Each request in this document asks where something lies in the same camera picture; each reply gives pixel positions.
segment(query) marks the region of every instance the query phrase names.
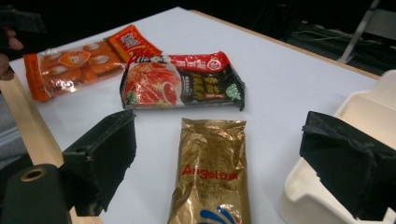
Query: black machine part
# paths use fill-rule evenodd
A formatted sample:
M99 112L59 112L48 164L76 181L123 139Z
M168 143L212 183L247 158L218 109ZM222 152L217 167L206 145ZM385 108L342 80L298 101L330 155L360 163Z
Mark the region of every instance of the black machine part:
M396 150L348 123L310 111L300 155L354 217L382 221L396 211Z
M73 206L80 217L99 216L135 153L134 111L105 117L63 152L61 167L28 166L8 180L0 223L71 223Z

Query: plastic wrapper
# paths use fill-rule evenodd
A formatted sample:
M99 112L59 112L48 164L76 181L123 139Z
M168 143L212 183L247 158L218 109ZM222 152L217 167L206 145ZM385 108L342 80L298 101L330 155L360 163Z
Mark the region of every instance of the plastic wrapper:
M222 51L197 55L136 56L120 84L124 108L191 105L245 106L245 83Z
M128 63L135 55L153 56L162 53L143 37L137 28L130 24L116 34L106 38L106 42Z
M105 77L122 74L126 63L105 41L67 50L25 54L26 78L33 99L47 101Z
M45 102L105 77L122 75L136 53L151 56L162 52L131 24L97 42L66 50L48 49L26 54L23 59L33 99Z
M244 120L183 119L169 224L250 224Z

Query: gold packet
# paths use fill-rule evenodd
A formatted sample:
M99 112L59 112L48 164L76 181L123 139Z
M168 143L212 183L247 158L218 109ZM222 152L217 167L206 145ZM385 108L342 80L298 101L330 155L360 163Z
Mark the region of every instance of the gold packet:
M247 223L244 120L183 119L169 224Z

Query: brand logo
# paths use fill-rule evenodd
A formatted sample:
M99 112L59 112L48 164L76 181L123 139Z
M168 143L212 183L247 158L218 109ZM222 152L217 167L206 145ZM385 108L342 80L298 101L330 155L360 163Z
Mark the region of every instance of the brand logo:
M197 174L200 176L202 179L222 179L222 180L234 180L238 179L238 173L232 173L232 174L227 174L223 173L220 171L208 171L206 169L197 169L197 168L191 168L189 165L186 165L184 168L183 175L195 175Z
M207 67L211 70L218 70L221 68L221 62L219 60L210 60L207 63Z
M60 59L59 63L68 65L68 66L80 66L87 62L90 58L91 54L87 51L77 50L70 51L64 54Z
M212 220L213 222L197 222L197 224L241 224L242 220L237 217L236 215L230 214L225 208L221 207L220 205L217 207L217 211L212 212L206 209L201 210L200 216L205 219Z
M229 86L225 92L227 92L227 95L231 99L241 100L241 93L239 92L235 83L233 83L231 86Z

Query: orange packaging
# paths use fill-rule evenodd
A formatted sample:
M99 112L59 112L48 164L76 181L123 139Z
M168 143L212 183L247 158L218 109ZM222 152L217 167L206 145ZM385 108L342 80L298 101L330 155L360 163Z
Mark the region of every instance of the orange packaging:
M122 74L126 66L104 40L68 50L26 54L23 59L32 97L40 102Z
M160 55L162 51L143 37L137 28L130 24L116 34L106 38L107 43L120 55L125 63L135 56Z

